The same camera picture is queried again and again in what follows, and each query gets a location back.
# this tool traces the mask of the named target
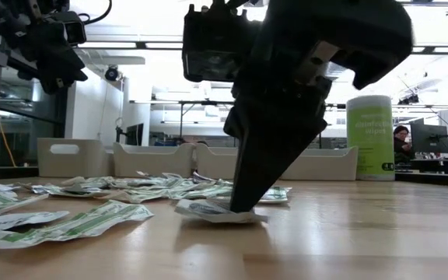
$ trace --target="black cable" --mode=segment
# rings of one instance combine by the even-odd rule
[[[78,14],[77,16],[85,16],[85,17],[87,18],[87,19],[85,20],[85,22],[91,20],[91,16],[88,15],[88,14],[86,14],[86,13],[80,13],[80,14]]]
[[[88,24],[91,24],[91,23],[97,23],[97,22],[99,22],[100,20],[106,18],[106,17],[108,16],[108,14],[110,14],[111,10],[112,10],[112,0],[110,0],[110,3],[108,4],[108,9],[106,10],[106,12],[105,12],[103,15],[98,16],[98,17],[95,18],[95,19],[88,19],[88,20],[86,20],[86,21],[84,22],[84,25],[88,25]]]

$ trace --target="table surface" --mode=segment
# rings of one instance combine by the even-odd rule
[[[448,187],[280,184],[293,187],[289,206],[256,209],[268,224],[212,225],[174,213],[169,201],[149,202],[155,216],[143,223],[0,250],[0,280],[448,279]],[[48,198],[16,211],[74,214],[102,203]]]

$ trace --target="computer monitor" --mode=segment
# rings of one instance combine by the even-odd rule
[[[447,127],[440,125],[411,124],[414,152],[448,153]]]
[[[144,124],[137,124],[126,129],[125,144],[141,145],[143,139]]]

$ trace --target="bin handle cutout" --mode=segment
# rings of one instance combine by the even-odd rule
[[[54,144],[50,147],[50,152],[55,155],[76,155],[80,148],[77,145]]]

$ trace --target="security camera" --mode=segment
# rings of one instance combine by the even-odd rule
[[[122,76],[122,72],[118,71],[118,65],[108,66],[108,70],[105,72],[105,79],[111,82],[122,79]]]

